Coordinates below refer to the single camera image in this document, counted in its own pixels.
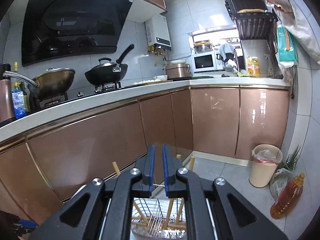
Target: wok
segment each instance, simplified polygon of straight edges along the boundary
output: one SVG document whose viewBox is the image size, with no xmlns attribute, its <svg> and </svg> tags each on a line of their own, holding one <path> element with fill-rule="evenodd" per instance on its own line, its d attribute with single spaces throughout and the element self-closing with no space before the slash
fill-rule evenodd
<svg viewBox="0 0 320 240">
<path fill-rule="evenodd" d="M 16 72 L 4 71 L 3 76 L 27 82 L 30 93 L 39 100 L 59 96 L 71 87 L 76 71 L 72 68 L 49 68 L 46 73 L 30 79 Z"/>
<path fill-rule="evenodd" d="M 134 49 L 134 45 L 131 44 L 116 60 L 111 62 L 111 58 L 103 57 L 99 58 L 99 65 L 95 66 L 91 70 L 87 71 L 84 75 L 90 84 L 94 86 L 101 86 L 108 83 L 120 81 L 124 78 L 128 70 L 127 64 L 121 64 L 125 56 Z M 108 60 L 108 63 L 101 63 L 102 60 Z"/>
</svg>

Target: oil bottle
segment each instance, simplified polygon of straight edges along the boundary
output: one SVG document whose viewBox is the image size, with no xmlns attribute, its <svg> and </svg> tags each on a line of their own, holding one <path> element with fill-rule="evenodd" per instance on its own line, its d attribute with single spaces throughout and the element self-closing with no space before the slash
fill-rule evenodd
<svg viewBox="0 0 320 240">
<path fill-rule="evenodd" d="M 270 209 L 271 217 L 280 219 L 295 207 L 303 191 L 304 178 L 305 174 L 301 173 L 288 182 Z"/>
</svg>

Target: water heater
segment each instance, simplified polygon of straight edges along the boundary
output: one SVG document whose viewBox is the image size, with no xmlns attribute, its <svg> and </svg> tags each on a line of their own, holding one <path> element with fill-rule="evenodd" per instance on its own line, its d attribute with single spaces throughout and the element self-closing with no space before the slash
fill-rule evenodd
<svg viewBox="0 0 320 240">
<path fill-rule="evenodd" d="M 164 16 L 157 14 L 146 21 L 148 46 L 154 48 L 171 50 L 167 20 Z"/>
</svg>

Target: range hood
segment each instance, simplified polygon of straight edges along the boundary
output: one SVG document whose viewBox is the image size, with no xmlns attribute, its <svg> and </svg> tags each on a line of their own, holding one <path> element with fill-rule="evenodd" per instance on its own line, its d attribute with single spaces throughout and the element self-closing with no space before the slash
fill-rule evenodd
<svg viewBox="0 0 320 240">
<path fill-rule="evenodd" d="M 22 65 L 116 52 L 133 1 L 29 0 L 22 31 Z"/>
</svg>

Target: metal rack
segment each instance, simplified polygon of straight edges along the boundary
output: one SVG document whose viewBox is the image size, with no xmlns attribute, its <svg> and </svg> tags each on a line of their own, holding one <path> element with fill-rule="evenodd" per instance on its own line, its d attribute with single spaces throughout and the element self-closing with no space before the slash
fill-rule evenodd
<svg viewBox="0 0 320 240">
<path fill-rule="evenodd" d="M 272 12 L 239 13 L 242 9 L 262 9 L 267 7 L 262 0 L 226 0 L 226 8 L 235 21 L 241 40 L 268 40 L 270 30 L 276 20 Z"/>
</svg>

